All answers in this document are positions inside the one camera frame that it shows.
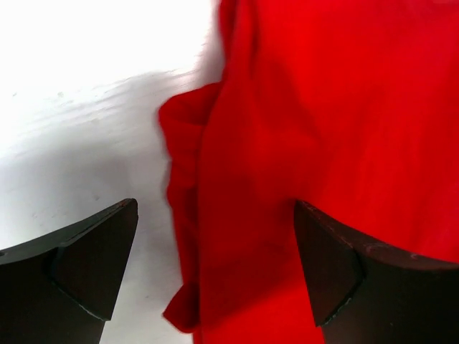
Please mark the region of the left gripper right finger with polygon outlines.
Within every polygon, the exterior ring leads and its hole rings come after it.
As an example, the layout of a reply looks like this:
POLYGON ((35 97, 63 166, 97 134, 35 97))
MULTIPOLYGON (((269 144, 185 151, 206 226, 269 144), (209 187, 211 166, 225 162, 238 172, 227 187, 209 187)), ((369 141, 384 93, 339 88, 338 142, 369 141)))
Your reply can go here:
POLYGON ((326 343, 458 341, 457 264, 393 247, 303 201, 294 229, 326 343))

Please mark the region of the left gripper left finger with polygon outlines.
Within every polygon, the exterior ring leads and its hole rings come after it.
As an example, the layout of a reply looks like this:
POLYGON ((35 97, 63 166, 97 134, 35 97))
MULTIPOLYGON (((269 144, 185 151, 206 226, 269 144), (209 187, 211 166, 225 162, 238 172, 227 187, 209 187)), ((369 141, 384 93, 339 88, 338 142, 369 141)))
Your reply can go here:
POLYGON ((122 200, 1 251, 1 343, 99 343, 111 320, 138 223, 122 200))

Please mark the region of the red t shirt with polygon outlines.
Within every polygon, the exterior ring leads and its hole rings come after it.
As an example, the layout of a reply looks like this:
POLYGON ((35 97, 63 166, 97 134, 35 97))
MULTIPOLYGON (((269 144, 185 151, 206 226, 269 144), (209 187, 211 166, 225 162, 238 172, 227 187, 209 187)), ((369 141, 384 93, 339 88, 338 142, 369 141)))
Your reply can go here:
POLYGON ((222 1, 219 82, 170 98, 183 284, 165 318, 195 343, 321 343, 297 200, 458 260, 458 3, 222 1))

